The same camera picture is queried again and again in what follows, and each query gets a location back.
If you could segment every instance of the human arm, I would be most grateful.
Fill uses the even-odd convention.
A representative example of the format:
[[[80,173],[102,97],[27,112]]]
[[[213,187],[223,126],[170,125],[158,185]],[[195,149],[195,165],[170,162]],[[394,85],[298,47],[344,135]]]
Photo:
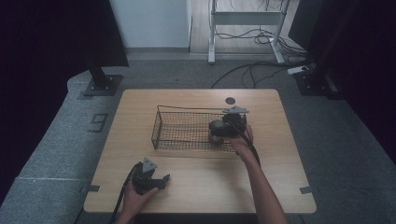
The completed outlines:
[[[249,125],[247,125],[246,136],[249,136],[251,142],[253,142],[253,131]],[[241,136],[226,138],[226,140],[232,144],[242,162],[247,167],[259,222],[261,224],[289,223],[279,200],[271,188],[262,168],[254,157],[254,154],[249,149],[247,142]]]
[[[116,220],[116,223],[117,224],[130,223],[131,220],[140,212],[140,210],[142,210],[146,202],[152,196],[154,196],[154,194],[157,191],[158,189],[155,188],[146,192],[144,195],[140,195],[134,190],[132,181],[129,181],[128,185],[126,186],[123,197],[122,211],[120,212],[120,215]]]

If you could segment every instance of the wooden table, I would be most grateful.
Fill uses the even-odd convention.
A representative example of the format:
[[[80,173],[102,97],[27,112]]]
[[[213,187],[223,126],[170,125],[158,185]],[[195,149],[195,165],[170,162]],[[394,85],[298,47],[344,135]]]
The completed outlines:
[[[128,90],[120,100],[84,209],[112,212],[132,167],[148,157],[158,168],[153,178],[170,174],[164,190],[142,213],[255,213],[245,165],[234,152],[154,149],[151,135],[157,105],[247,108],[262,169],[286,213],[314,213],[312,193],[279,95],[275,90]]]

